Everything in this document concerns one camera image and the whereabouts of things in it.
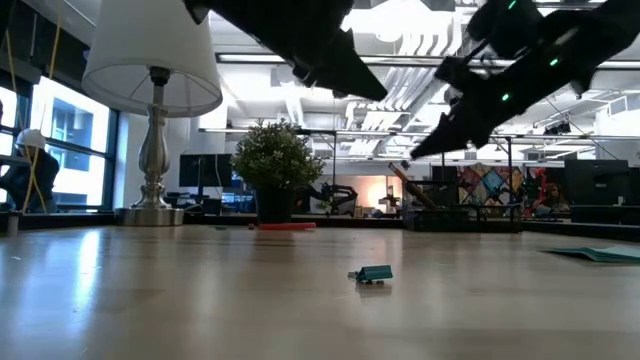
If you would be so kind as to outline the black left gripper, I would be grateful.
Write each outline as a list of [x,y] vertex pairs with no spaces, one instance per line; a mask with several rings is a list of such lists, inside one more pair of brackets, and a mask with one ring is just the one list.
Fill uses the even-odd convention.
[[219,0],[219,15],[283,59],[311,67],[306,86],[383,100],[388,92],[340,29],[353,0]]

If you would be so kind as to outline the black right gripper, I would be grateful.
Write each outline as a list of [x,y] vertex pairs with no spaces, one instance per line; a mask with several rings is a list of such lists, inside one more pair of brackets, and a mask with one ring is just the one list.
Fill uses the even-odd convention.
[[412,158],[484,146],[493,130],[524,114],[534,103],[575,83],[591,87],[595,64],[569,55],[530,52],[499,72],[482,75],[462,65],[462,95],[450,101],[438,125],[411,152]]

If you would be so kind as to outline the small teal binder clip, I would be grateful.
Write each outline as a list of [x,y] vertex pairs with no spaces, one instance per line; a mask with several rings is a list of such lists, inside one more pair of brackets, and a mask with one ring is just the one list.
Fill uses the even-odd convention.
[[390,265],[363,266],[349,272],[347,278],[361,284],[383,284],[393,278],[393,272]]

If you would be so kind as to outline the green sticky note pad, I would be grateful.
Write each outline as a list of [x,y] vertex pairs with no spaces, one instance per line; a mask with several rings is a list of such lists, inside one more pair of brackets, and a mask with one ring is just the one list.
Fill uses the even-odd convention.
[[564,247],[543,249],[543,252],[577,257],[603,263],[640,264],[640,247],[615,245],[605,248],[597,247]]

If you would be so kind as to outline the black mesh desk organizer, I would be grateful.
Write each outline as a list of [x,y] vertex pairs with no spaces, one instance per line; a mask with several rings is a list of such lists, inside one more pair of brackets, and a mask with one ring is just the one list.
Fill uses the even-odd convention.
[[469,208],[458,207],[458,186],[454,181],[445,183],[444,188],[425,184],[429,180],[417,180],[423,190],[436,205],[454,205],[443,212],[429,211],[417,204],[406,190],[402,195],[402,221],[404,226],[416,232],[454,233],[519,233],[523,231],[520,207],[516,205],[513,221],[510,209],[504,207]]

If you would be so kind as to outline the black office cabinet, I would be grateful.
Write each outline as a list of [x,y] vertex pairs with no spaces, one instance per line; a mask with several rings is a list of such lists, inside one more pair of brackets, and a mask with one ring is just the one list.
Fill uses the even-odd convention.
[[626,160],[566,160],[573,223],[640,226],[640,168]]

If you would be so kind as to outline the large office window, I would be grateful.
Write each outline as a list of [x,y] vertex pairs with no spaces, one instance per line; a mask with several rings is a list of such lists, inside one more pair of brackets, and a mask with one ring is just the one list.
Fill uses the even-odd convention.
[[0,85],[0,154],[16,153],[25,128],[40,131],[45,151],[59,164],[52,197],[63,210],[90,211],[109,204],[117,115],[99,102],[46,77],[14,92]]

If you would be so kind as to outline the long ceiling light bar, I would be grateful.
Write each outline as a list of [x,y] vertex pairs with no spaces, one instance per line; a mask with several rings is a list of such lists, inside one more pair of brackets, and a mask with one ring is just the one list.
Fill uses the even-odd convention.
[[[268,65],[268,64],[284,64],[285,61],[275,54],[268,53],[233,53],[233,52],[216,52],[216,60],[224,64],[251,64],[251,65]],[[441,56],[361,56],[360,59],[369,66],[382,67],[429,67],[436,68],[444,60]],[[472,68],[481,68],[487,66],[493,69],[505,68],[511,66],[513,61],[510,60],[491,60],[481,62],[479,59],[469,61]],[[600,71],[640,71],[640,61],[636,60],[608,60],[601,63],[598,67]]]

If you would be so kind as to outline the person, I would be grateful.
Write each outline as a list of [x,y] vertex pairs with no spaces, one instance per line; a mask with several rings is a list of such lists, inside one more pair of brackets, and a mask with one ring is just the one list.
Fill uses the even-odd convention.
[[0,177],[0,189],[7,192],[6,208],[27,213],[56,213],[53,188],[60,166],[45,150],[40,130],[25,129],[17,137],[17,154],[27,166],[11,166]]
[[542,197],[536,200],[532,206],[535,217],[551,217],[570,212],[570,205],[564,199],[560,187],[555,183],[546,184]]

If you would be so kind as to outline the green potted plant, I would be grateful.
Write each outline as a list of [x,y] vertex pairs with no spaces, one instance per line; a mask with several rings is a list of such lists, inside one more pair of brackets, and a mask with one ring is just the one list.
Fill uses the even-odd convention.
[[308,143],[298,126],[264,120],[237,143],[232,167],[253,189],[260,225],[290,222],[297,191],[322,175],[325,161]]

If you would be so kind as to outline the black computer monitor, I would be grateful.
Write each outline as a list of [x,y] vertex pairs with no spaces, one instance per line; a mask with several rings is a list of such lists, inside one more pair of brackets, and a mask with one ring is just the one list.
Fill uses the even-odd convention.
[[180,187],[230,187],[231,154],[184,154],[179,159]]

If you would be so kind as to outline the white shade table lamp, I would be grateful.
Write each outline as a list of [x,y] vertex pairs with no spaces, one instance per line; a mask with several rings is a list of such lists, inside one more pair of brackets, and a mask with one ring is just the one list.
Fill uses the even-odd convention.
[[101,0],[82,77],[96,101],[145,115],[148,127],[138,155],[141,197],[119,208],[124,226],[179,226],[184,212],[164,200],[170,167],[165,137],[169,118],[194,118],[223,102],[205,20],[193,20],[183,0]]

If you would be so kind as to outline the colourful wall mural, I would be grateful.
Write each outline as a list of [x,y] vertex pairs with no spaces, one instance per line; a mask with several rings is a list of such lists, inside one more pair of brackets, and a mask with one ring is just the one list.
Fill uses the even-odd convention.
[[518,167],[475,163],[457,168],[461,204],[507,205],[522,196],[525,177]]

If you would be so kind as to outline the black metal rig frame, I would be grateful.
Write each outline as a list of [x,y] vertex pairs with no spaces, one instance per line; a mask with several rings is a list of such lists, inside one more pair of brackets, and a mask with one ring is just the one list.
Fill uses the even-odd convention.
[[[351,136],[351,135],[363,135],[363,136],[365,136],[365,137],[373,137],[374,139],[378,139],[378,138],[383,139],[383,138],[386,138],[386,137],[392,137],[392,136],[396,136],[396,135],[398,135],[398,133],[397,133],[397,132],[394,132],[394,131],[342,131],[342,130],[338,131],[338,130],[303,129],[303,128],[298,128],[298,129],[296,130],[296,133],[297,133],[297,135],[298,135],[299,137],[301,137],[302,139],[304,139],[304,140],[309,140],[309,141],[311,141],[311,140],[313,139],[313,137],[314,137],[314,136],[319,137],[320,139],[322,139],[323,141],[325,141],[325,142],[329,145],[329,147],[331,148],[331,151],[332,151],[332,155],[331,155],[331,156],[329,156],[329,157],[322,157],[322,158],[323,158],[323,159],[329,159],[329,160],[333,163],[333,168],[332,168],[332,169],[333,169],[333,170],[332,170],[332,179],[333,179],[333,180],[332,180],[332,183],[331,183],[331,184],[334,184],[334,183],[335,183],[335,177],[336,177],[336,170],[335,170],[335,169],[336,169],[336,163],[337,163],[336,147],[337,147],[337,140],[338,140],[338,137],[339,137],[339,136],[342,136],[342,135],[345,135],[345,136],[346,136],[346,135],[350,135],[350,136]],[[331,137],[333,137],[333,142],[330,142],[330,141],[326,140],[325,135],[326,135],[326,136],[331,136]],[[512,160],[512,158],[511,158],[511,140],[510,140],[510,138],[509,138],[509,137],[507,137],[506,139],[508,140],[507,142],[509,143],[509,149],[508,149],[508,150],[505,150],[505,151],[507,152],[507,155],[509,156],[509,159],[508,159],[508,160],[509,160],[509,161],[508,161],[508,162],[509,162],[508,167],[509,167],[509,168],[512,168],[513,166],[512,166],[512,161],[511,161],[511,160]],[[405,173],[407,170],[409,170],[409,168],[410,168],[410,164],[409,164],[409,162],[408,162],[406,159],[404,159],[404,158],[400,158],[400,160],[402,160],[402,161],[400,162],[400,165],[396,165],[396,166],[397,166],[400,170],[402,170],[402,171]],[[418,181],[417,181],[417,180],[415,180],[415,181],[414,181],[414,180],[410,180],[410,181],[411,181],[412,183],[414,183],[415,185],[417,185],[417,184],[418,184]],[[428,185],[428,184],[431,184],[432,186],[436,186],[436,185],[438,185],[438,186],[440,186],[440,187],[442,187],[442,188],[444,188],[445,183],[447,183],[447,184],[448,184],[448,183],[449,183],[449,181],[448,181],[448,180],[444,180],[444,178],[443,178],[443,179],[441,179],[441,180],[438,180],[438,181],[436,181],[436,180],[429,180],[429,181],[426,181],[426,182],[425,182],[425,184],[427,184],[427,185]],[[423,205],[422,205],[422,204],[421,204],[421,203],[420,203],[420,202],[419,202],[415,197],[414,197],[414,199],[417,201],[417,204],[418,204],[418,205],[421,205],[423,208],[425,208],[425,207],[424,207],[424,206],[423,206]],[[485,208],[491,208],[491,207],[495,207],[495,208],[497,208],[497,207],[504,207],[504,208],[508,208],[508,209],[510,209],[510,210],[508,210],[508,211],[509,211],[509,214],[510,214],[509,216],[511,216],[511,221],[513,221],[513,217],[514,217],[514,210],[513,210],[513,208],[514,208],[516,205],[518,205],[516,202],[512,202],[512,203],[507,204],[507,205],[493,205],[493,206],[491,206],[491,205],[473,205],[473,204],[458,204],[458,205],[455,205],[455,206],[458,206],[458,207],[469,207],[469,208],[478,208],[478,209],[479,209],[479,208],[481,208],[481,207],[485,207]],[[427,208],[425,208],[425,209],[427,209],[427,210],[429,210],[429,211],[436,211],[436,212],[440,211],[440,212],[443,212],[443,211],[445,211],[445,209],[450,209],[450,208],[453,208],[453,207],[454,207],[454,205],[436,205],[436,208],[435,208],[435,209],[427,209]]]

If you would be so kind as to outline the black aluminium table frame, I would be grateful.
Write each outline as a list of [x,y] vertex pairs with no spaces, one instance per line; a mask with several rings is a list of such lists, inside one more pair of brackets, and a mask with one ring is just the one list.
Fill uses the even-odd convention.
[[[326,218],[302,216],[293,219],[295,223],[314,223],[326,228],[354,229],[403,229],[399,219]],[[73,227],[116,225],[117,217],[112,213],[56,213],[27,214],[18,218],[20,230],[47,230]],[[563,223],[546,221],[464,221],[459,226],[434,225],[429,232],[460,233],[518,233],[522,231],[548,233],[554,235],[619,240],[640,243],[640,225],[613,225],[591,223]]]

